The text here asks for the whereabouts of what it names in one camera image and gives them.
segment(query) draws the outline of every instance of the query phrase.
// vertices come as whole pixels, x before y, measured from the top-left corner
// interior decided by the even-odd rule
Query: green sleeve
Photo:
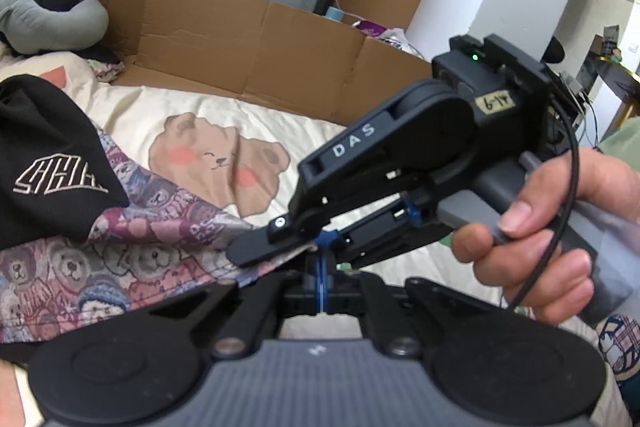
[[[619,131],[604,140],[598,148],[640,171],[640,117],[627,120]]]

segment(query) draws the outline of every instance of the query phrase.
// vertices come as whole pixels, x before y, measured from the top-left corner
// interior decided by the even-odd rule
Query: bed
[[[296,187],[297,163],[342,130],[337,124],[220,96],[110,86],[97,82],[92,68],[71,53],[24,60],[8,57],[0,50],[0,80],[21,73],[40,76],[63,89],[143,168],[150,168],[255,226],[265,225],[286,211]],[[194,142],[206,142],[210,149],[206,164],[199,164],[200,160],[194,160],[186,151],[185,144]],[[238,166],[234,176],[225,177],[222,169],[215,184],[203,178],[203,169],[225,166],[233,155]],[[371,205],[340,216],[333,225],[344,227],[374,208]],[[369,270],[387,283],[399,284],[406,277],[418,275],[492,303],[499,303],[501,298],[498,289],[480,285],[470,266],[458,263],[449,248],[440,244],[379,263]],[[131,309],[146,302],[140,287],[131,291],[129,298]],[[596,333],[578,319],[563,327],[597,343]],[[297,339],[353,338],[359,334],[356,320],[345,316],[297,317],[287,321],[282,331],[283,337]],[[592,420],[602,426],[631,425],[612,372],[608,371],[607,386]],[[2,427],[32,427],[40,420],[26,375],[8,364],[0,365],[0,406]]]

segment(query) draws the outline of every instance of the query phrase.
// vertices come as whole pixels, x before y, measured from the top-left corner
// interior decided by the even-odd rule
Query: cardboard box
[[[116,84],[220,94],[349,124],[431,65],[360,31],[265,0],[100,0]]]

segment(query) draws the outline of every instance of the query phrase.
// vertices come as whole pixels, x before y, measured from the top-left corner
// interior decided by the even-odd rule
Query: gray handle
[[[522,188],[525,169],[532,171],[540,164],[532,153],[525,153],[520,158],[520,165],[505,162],[490,169],[478,178],[474,184],[475,191],[461,190],[442,200],[436,211],[438,219],[453,229],[468,223],[484,224],[497,244],[506,244],[509,239],[496,222]],[[638,241],[633,245],[633,238],[638,237],[638,227],[625,223],[618,216],[579,201],[562,235],[562,251],[582,248],[593,260],[594,296],[579,315],[592,327],[640,293],[640,253],[634,251],[634,247],[640,245]],[[551,222],[549,227],[553,228],[554,224],[555,221]]]

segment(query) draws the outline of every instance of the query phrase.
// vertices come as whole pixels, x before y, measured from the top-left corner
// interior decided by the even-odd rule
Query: gray plush pillow
[[[98,0],[84,0],[70,11],[52,11],[44,0],[0,0],[0,31],[22,55],[77,51],[97,44],[109,15]]]

